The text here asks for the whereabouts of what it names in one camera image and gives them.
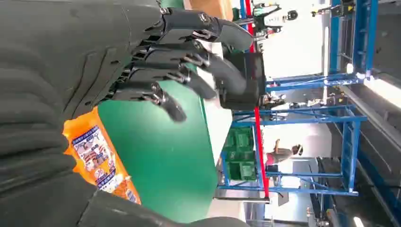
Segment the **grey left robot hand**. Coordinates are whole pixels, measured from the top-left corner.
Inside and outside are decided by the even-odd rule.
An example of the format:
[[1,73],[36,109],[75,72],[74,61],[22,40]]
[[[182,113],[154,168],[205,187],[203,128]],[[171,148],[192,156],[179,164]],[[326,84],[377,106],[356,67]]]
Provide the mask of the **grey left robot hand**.
[[246,81],[201,41],[246,50],[253,37],[202,11],[148,0],[0,3],[0,224],[3,227],[182,227],[74,172],[64,123],[107,100],[148,101],[186,119],[158,84],[170,79],[211,99],[192,63],[242,94]]

